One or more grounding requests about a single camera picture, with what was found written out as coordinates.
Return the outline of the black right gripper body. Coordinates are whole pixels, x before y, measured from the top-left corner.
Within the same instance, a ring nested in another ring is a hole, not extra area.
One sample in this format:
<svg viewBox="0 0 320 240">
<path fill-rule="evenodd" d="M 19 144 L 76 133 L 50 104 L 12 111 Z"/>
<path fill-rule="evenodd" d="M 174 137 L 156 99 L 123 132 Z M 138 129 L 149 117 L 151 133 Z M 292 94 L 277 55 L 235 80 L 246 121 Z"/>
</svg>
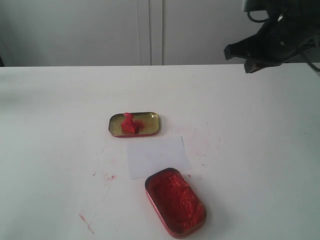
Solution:
<svg viewBox="0 0 320 240">
<path fill-rule="evenodd" d="M 300 55 L 310 67 L 306 51 L 320 44 L 318 0 L 262 0 L 268 19 L 256 34 L 266 59 L 282 64 Z"/>
</svg>

